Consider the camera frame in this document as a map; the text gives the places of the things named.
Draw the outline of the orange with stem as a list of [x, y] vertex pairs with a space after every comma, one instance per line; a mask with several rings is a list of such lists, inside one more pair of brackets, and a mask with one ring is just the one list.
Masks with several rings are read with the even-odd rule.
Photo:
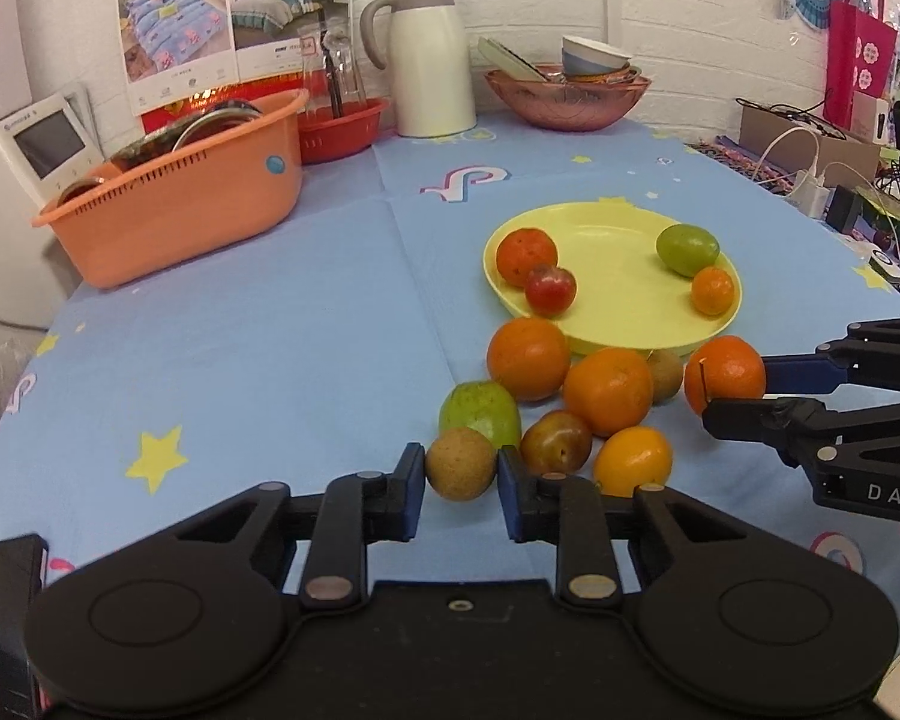
[[763, 358], [740, 337], [713, 338], [686, 362], [683, 392], [697, 416], [712, 400], [757, 400], [766, 388]]

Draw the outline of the brown longan fruit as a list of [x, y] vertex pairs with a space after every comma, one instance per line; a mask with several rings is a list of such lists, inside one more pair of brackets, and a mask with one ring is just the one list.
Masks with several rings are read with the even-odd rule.
[[496, 450], [471, 427], [443, 431], [425, 452], [425, 476], [432, 489], [452, 502], [482, 496], [496, 474]]

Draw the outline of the small mandarin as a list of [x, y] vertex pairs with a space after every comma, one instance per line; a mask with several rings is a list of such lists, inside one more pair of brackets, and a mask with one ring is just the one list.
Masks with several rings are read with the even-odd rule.
[[691, 302], [702, 316], [723, 316], [735, 304], [735, 299], [735, 281], [723, 268], [706, 266], [692, 278]]

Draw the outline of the light green apple fruit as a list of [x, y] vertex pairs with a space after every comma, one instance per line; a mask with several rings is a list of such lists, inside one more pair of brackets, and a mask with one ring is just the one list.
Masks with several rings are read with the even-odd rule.
[[443, 400], [439, 433], [470, 427], [500, 449], [520, 444], [521, 416], [514, 397], [493, 380], [459, 383]]

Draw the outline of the yellow orange kumquat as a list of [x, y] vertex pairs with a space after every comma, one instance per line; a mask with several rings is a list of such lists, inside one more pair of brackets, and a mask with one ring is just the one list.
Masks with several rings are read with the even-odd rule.
[[606, 440], [593, 462], [593, 483], [603, 496], [631, 497], [642, 484], [665, 486], [673, 449], [660, 431], [626, 427]]

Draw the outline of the large orange front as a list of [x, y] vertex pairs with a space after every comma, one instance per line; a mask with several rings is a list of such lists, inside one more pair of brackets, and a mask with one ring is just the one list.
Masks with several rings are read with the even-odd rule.
[[598, 437], [610, 437], [644, 421], [653, 405], [653, 377], [644, 356], [605, 348], [578, 361], [562, 385], [566, 410]]

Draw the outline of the yellow plastic plate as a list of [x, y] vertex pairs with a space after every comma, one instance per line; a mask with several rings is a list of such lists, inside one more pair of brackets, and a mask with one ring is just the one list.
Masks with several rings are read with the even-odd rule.
[[489, 236], [482, 252], [484, 278], [512, 316], [528, 316], [523, 291], [497, 271], [496, 250], [509, 232], [536, 227], [553, 239], [560, 265], [577, 280], [574, 304], [554, 321], [574, 353], [617, 346], [686, 356], [730, 327], [740, 312], [743, 285], [735, 284], [735, 302], [721, 316], [699, 314], [691, 282], [656, 255], [658, 234], [674, 223], [622, 197], [533, 208]]

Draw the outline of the cardboard box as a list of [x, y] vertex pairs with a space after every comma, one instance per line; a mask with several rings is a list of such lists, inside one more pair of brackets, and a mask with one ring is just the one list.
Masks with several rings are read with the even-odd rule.
[[854, 187], [875, 179], [880, 167], [881, 146], [860, 140], [848, 130], [790, 104], [753, 103], [736, 99], [741, 109], [738, 145], [782, 171], [805, 171], [814, 167], [824, 174], [827, 187]]

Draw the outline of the red gift bag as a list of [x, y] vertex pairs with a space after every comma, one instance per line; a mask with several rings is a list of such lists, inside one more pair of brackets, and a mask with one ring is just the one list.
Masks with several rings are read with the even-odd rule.
[[850, 128], [857, 94], [881, 98], [893, 70], [898, 32], [884, 21], [886, 0], [877, 13], [859, 10], [850, 0], [832, 0], [827, 30], [824, 118]]

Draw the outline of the red plastic basket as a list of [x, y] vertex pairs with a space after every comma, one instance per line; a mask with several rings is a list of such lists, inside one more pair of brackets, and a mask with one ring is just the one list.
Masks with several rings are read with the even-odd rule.
[[368, 98], [365, 103], [346, 103], [341, 117], [333, 117], [329, 106], [307, 110], [299, 117], [302, 163], [342, 160], [372, 146], [387, 107], [386, 99]]

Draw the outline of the white ceramic bowl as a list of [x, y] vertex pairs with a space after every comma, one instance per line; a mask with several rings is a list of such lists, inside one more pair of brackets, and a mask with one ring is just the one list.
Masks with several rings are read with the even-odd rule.
[[567, 36], [560, 38], [562, 71], [566, 76], [606, 75], [628, 68], [632, 55], [619, 47], [595, 41], [590, 37]]

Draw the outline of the metal plate in basket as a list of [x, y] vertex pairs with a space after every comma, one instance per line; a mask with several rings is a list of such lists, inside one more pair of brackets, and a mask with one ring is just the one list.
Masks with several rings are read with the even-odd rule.
[[244, 101], [227, 101], [226, 104], [219, 104], [209, 112], [198, 115], [191, 124], [183, 128], [172, 149], [180, 151], [192, 143], [201, 142], [217, 133], [227, 132], [229, 128], [240, 127], [240, 125], [256, 121], [260, 117], [261, 110], [253, 104], [244, 103]]

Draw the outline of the glass cup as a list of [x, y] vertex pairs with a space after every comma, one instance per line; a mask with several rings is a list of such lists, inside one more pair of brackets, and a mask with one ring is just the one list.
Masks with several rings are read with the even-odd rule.
[[363, 110], [367, 96], [346, 18], [318, 11], [318, 20], [302, 28], [299, 37], [302, 85], [308, 93], [305, 117], [323, 122]]

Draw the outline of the green rimmed plate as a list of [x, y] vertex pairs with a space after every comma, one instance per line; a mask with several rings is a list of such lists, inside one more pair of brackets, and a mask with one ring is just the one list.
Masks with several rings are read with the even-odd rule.
[[480, 37], [478, 39], [479, 54], [494, 68], [505, 75], [514, 78], [517, 82], [546, 83], [548, 76], [538, 70], [528, 60], [522, 59], [504, 44], [492, 37]]

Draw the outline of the white thermos jug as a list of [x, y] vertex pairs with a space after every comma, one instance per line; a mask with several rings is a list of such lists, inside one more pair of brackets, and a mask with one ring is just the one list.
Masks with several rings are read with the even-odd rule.
[[455, 0], [372, 0], [359, 31], [385, 71], [400, 137], [457, 135], [476, 125], [470, 44]]

